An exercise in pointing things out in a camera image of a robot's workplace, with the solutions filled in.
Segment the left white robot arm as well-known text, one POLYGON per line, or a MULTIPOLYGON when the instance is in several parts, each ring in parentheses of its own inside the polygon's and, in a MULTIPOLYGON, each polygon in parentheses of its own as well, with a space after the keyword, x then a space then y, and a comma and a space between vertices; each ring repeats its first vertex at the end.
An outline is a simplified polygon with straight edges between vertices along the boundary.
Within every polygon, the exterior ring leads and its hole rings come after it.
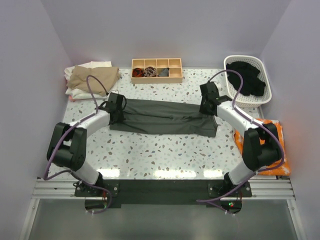
POLYGON ((43 176, 50 180, 60 173, 49 176, 51 164, 64 168, 80 181, 86 183, 86 191, 99 196, 104 190, 103 177, 86 160, 87 138, 102 128, 124 121, 127 99, 124 95, 110 93, 108 99, 96 105, 95 111, 71 123, 59 122, 55 125, 47 150, 47 167, 43 176))

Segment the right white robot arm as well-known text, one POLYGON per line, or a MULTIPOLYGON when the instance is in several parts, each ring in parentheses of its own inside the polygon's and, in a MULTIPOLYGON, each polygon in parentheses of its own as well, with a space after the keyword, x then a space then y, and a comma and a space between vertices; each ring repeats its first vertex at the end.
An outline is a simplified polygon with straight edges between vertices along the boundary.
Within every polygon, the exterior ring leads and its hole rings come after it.
POLYGON ((265 124, 245 113, 227 95, 220 96, 213 82, 200 85, 200 92, 200 113, 221 118, 242 136, 242 161, 224 175, 222 185, 223 192, 233 197, 241 190, 240 185, 257 172, 277 161, 284 162, 278 130, 273 123, 265 124))

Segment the dark grey t-shirt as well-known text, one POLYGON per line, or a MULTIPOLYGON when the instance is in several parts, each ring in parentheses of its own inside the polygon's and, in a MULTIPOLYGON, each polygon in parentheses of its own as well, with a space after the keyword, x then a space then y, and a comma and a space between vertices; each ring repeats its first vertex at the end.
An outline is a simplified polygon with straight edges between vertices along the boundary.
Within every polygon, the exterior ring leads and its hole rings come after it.
POLYGON ((113 131, 149 135, 196 134, 214 138, 218 124, 213 116, 200 113, 200 106, 189 103, 128 99, 124 120, 109 125, 113 131))

